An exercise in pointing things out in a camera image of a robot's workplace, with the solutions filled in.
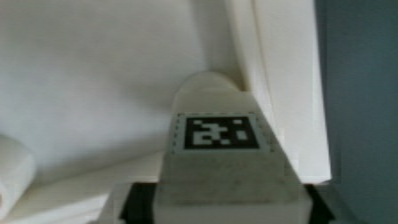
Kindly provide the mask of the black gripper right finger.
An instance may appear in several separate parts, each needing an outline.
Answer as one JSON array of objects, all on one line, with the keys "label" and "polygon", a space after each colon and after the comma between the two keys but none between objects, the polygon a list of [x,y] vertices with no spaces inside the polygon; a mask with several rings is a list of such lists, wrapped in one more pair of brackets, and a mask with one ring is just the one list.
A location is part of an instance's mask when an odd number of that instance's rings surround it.
[{"label": "black gripper right finger", "polygon": [[332,211],[328,209],[326,203],[321,199],[317,190],[312,184],[305,184],[305,191],[312,200],[312,208],[309,215],[309,223],[307,224],[330,224],[330,221],[335,219]]}]

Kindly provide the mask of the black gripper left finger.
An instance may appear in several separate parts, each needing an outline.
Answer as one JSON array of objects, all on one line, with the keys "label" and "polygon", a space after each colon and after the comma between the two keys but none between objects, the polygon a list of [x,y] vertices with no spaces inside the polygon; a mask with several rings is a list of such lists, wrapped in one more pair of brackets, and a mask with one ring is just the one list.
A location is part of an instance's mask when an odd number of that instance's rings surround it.
[{"label": "black gripper left finger", "polygon": [[127,191],[118,220],[122,224],[154,224],[154,182],[136,182]]}]

